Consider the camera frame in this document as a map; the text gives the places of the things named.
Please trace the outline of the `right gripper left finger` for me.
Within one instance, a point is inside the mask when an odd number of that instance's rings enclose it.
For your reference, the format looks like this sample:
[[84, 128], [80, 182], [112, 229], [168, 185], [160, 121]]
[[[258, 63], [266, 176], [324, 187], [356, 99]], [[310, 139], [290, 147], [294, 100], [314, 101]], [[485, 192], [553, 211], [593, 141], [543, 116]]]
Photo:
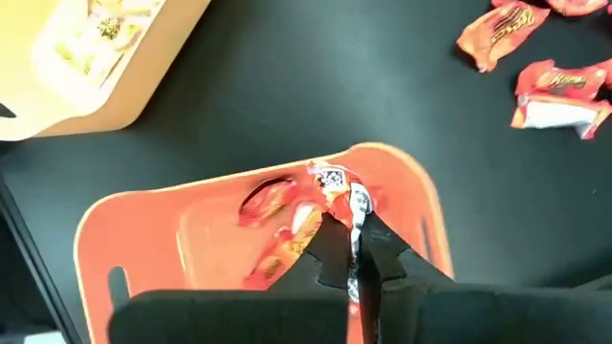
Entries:
[[112, 343], [343, 344], [348, 335], [346, 228], [324, 215], [315, 237], [268, 290], [151, 290], [114, 311]]

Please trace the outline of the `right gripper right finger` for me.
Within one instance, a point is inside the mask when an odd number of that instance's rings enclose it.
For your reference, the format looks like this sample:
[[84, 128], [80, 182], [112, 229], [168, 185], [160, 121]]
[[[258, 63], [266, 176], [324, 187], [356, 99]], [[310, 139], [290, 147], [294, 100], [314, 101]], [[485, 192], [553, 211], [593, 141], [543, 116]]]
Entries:
[[457, 283], [377, 214], [361, 230], [361, 303], [377, 343], [611, 344], [611, 284], [572, 289]]

